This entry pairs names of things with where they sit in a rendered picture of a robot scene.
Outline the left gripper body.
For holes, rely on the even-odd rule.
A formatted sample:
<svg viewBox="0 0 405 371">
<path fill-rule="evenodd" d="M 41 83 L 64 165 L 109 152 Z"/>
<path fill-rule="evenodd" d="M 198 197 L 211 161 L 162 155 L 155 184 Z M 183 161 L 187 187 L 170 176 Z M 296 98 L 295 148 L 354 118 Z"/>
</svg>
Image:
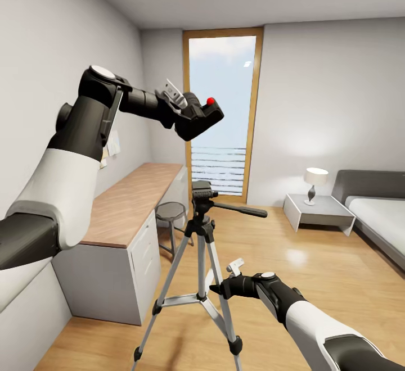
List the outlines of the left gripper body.
<svg viewBox="0 0 405 371">
<path fill-rule="evenodd" d="M 145 104 L 139 116 L 160 121 L 165 129 L 170 130 L 175 123 L 179 111 L 176 110 L 171 103 L 166 103 L 156 94 L 151 94 L 147 91 L 143 92 L 145 96 Z"/>
</svg>

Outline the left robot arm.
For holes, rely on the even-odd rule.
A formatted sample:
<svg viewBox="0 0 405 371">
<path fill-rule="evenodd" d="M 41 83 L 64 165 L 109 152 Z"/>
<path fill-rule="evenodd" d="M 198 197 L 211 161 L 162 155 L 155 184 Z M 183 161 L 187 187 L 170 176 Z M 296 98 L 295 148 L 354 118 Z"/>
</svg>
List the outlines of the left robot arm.
<svg viewBox="0 0 405 371">
<path fill-rule="evenodd" d="M 65 103 L 34 174 L 0 221 L 0 313 L 62 250 L 74 248 L 91 221 L 96 182 L 118 110 L 162 123 L 190 123 L 187 101 L 168 80 L 155 94 L 89 66 L 74 106 Z"/>
</svg>

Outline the digital camera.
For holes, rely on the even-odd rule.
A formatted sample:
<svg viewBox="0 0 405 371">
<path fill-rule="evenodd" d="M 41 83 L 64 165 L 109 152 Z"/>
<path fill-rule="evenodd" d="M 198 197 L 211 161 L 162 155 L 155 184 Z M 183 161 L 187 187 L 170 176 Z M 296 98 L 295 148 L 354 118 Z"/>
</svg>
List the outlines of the digital camera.
<svg viewBox="0 0 405 371">
<path fill-rule="evenodd" d="M 198 135 L 209 129 L 224 118 L 224 114 L 214 97 L 208 98 L 206 105 L 202 106 L 195 94 L 183 94 L 187 106 L 180 109 L 180 114 L 191 119 L 190 123 L 175 123 L 175 131 L 185 142 L 195 139 Z"/>
</svg>

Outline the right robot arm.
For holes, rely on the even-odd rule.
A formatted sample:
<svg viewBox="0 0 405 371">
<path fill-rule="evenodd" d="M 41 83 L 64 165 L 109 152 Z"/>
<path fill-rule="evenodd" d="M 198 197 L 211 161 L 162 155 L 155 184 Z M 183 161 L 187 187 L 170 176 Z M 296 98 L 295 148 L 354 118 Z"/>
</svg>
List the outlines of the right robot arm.
<svg viewBox="0 0 405 371">
<path fill-rule="evenodd" d="M 275 273 L 242 275 L 239 258 L 228 264 L 232 272 L 210 290 L 228 300 L 233 295 L 261 299 L 294 339 L 312 371 L 405 371 L 386 359 L 355 329 L 333 319 L 310 303 L 296 288 L 283 283 Z"/>
</svg>

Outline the camera tripod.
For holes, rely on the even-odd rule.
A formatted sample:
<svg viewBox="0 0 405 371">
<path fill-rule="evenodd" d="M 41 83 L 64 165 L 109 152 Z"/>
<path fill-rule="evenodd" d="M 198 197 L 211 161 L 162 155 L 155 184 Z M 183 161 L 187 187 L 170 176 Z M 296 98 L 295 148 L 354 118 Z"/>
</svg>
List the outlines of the camera tripod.
<svg viewBox="0 0 405 371">
<path fill-rule="evenodd" d="M 223 295 L 219 295 L 219 300 L 223 312 L 223 316 L 221 316 L 220 312 L 208 298 L 208 293 L 210 290 L 209 286 L 213 283 L 221 284 L 223 282 L 223 278 L 219 266 L 217 251 L 214 244 L 213 230 L 215 229 L 215 222 L 214 220 L 210 221 L 210 217 L 205 215 L 205 213 L 207 213 L 213 206 L 239 211 L 243 214 L 259 216 L 260 218 L 266 218 L 268 216 L 268 212 L 266 210 L 254 209 L 252 207 L 237 207 L 213 202 L 210 199 L 213 197 L 218 197 L 218 191 L 212 192 L 212 188 L 210 185 L 211 182 L 209 180 L 197 180 L 192 182 L 193 197 L 191 202 L 193 203 L 193 219 L 188 221 L 183 230 L 184 235 L 177 250 L 172 266 L 170 267 L 170 271 L 165 280 L 164 287 L 159 295 L 158 300 L 156 300 L 154 303 L 154 307 L 152 309 L 152 318 L 147 327 L 146 334 L 142 339 L 141 346 L 135 349 L 134 364 L 131 371 L 135 370 L 135 367 L 142 356 L 142 351 L 148 339 L 151 328 L 154 325 L 156 316 L 160 313 L 162 308 L 195 303 L 202 304 L 206 312 L 210 315 L 212 320 L 222 331 L 229 343 L 229 350 L 233 354 L 233 357 L 235 359 L 236 369 L 237 371 L 242 371 L 239 353 L 242 350 L 243 343 L 242 339 L 240 339 L 240 336 L 235 335 L 228 300 L 224 299 Z M 185 251 L 187 242 L 192 237 L 193 232 L 197 233 L 199 292 L 188 295 L 165 297 L 170 283 L 172 282 L 172 279 L 175 275 L 183 252 Z M 207 276 L 205 276 L 206 244 L 208 247 L 211 262 L 211 268 Z"/>
</svg>

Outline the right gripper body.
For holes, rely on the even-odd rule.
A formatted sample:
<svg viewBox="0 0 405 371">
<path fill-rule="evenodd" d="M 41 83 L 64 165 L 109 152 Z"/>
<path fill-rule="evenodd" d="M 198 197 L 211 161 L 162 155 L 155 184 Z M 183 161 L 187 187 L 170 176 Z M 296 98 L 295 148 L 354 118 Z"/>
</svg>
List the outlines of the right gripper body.
<svg viewBox="0 0 405 371">
<path fill-rule="evenodd" d="M 223 297 L 226 300 L 230 299 L 233 295 L 249 297 L 244 290 L 244 280 L 246 277 L 249 276 L 242 275 L 242 272 L 240 272 L 239 276 L 223 279 L 221 284 L 215 284 L 215 286 L 222 288 Z"/>
</svg>

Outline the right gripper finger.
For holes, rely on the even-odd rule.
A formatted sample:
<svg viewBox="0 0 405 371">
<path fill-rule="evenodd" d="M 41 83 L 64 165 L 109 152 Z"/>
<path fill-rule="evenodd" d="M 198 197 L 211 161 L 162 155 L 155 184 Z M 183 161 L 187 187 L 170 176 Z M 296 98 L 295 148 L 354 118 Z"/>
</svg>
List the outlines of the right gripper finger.
<svg viewBox="0 0 405 371">
<path fill-rule="evenodd" d="M 215 293 L 218 293 L 219 295 L 223 295 L 223 291 L 221 286 L 215 286 L 215 284 L 212 284 L 209 286 L 210 290 L 214 291 Z"/>
</svg>

